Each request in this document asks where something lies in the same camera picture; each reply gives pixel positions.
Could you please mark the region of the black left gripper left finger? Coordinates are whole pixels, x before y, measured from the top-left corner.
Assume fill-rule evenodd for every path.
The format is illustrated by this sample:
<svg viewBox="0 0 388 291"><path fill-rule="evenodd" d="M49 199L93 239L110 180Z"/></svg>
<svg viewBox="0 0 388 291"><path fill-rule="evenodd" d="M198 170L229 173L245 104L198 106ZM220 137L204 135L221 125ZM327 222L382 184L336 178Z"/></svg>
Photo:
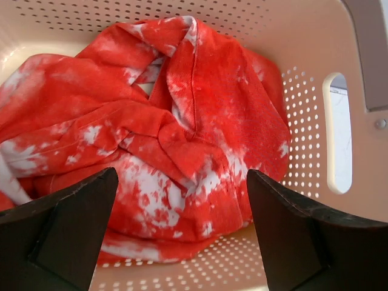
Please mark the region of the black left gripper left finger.
<svg viewBox="0 0 388 291"><path fill-rule="evenodd" d="M107 168L1 212L1 290L88 290L117 187Z"/></svg>

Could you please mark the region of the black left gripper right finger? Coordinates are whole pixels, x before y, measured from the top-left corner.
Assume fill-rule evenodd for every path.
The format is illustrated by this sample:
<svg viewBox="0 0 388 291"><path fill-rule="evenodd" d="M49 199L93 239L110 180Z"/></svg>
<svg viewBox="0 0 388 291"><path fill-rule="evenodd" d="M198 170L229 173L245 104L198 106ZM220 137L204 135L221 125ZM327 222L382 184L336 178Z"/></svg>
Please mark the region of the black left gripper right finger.
<svg viewBox="0 0 388 291"><path fill-rule="evenodd" d="M386 290L387 224L333 209L249 170L270 290Z"/></svg>

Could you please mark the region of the red white tie-dye trousers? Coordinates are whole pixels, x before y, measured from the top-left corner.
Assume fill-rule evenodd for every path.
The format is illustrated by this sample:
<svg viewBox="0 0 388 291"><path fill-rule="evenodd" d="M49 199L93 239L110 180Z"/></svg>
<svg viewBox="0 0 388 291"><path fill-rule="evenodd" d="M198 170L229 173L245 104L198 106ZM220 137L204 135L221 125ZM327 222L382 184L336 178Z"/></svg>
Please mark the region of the red white tie-dye trousers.
<svg viewBox="0 0 388 291"><path fill-rule="evenodd" d="M75 57L29 57L1 86L1 209L113 167L102 259L175 263L252 221L290 130L276 65L192 16L117 23Z"/></svg>

